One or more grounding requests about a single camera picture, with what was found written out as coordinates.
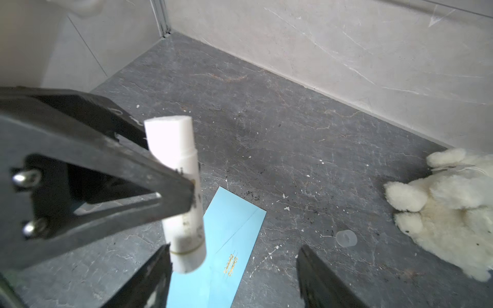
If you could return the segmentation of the clear glue stick cap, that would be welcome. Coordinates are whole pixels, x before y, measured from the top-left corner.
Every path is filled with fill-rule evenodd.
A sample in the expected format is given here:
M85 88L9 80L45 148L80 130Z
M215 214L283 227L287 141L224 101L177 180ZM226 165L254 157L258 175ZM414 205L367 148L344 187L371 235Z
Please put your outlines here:
M335 238L337 244L344 248L356 246L358 243L357 235L352 230L338 231Z

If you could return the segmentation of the light blue envelope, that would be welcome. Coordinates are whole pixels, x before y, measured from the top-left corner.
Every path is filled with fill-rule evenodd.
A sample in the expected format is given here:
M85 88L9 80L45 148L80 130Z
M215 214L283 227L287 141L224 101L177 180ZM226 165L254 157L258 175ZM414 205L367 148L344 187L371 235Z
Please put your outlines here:
M218 188L204 214L207 256L192 273L174 273L167 307L231 307L266 211Z

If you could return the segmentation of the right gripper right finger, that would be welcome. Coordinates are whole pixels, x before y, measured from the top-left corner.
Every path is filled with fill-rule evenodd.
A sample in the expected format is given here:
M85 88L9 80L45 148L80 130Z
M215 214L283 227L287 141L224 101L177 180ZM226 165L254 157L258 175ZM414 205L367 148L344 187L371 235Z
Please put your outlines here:
M308 245L301 246L296 269L306 307L368 307Z

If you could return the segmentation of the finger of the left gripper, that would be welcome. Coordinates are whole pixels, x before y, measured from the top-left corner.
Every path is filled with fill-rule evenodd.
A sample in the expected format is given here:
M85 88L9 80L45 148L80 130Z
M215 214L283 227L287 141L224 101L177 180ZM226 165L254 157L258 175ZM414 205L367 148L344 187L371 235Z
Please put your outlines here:
M1 94L38 99L100 133L111 138L118 134L148 149L143 124L104 96L69 89L32 87L1 87Z
M1 268L166 218L172 172L55 109L1 111Z

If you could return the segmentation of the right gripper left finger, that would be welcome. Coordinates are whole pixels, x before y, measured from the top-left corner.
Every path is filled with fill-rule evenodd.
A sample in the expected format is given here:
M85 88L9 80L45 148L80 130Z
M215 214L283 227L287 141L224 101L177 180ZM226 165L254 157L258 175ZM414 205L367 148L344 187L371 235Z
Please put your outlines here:
M163 245L103 306L165 307L171 278L169 245Z

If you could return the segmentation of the white glue stick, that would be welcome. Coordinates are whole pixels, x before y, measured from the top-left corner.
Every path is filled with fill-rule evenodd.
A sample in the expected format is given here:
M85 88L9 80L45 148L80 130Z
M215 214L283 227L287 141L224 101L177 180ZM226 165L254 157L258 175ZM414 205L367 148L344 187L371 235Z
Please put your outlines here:
M159 196L169 205L162 220L173 271L191 273L207 255L204 210L198 151L190 116L164 116L145 120L151 154L171 170L174 181L159 187Z

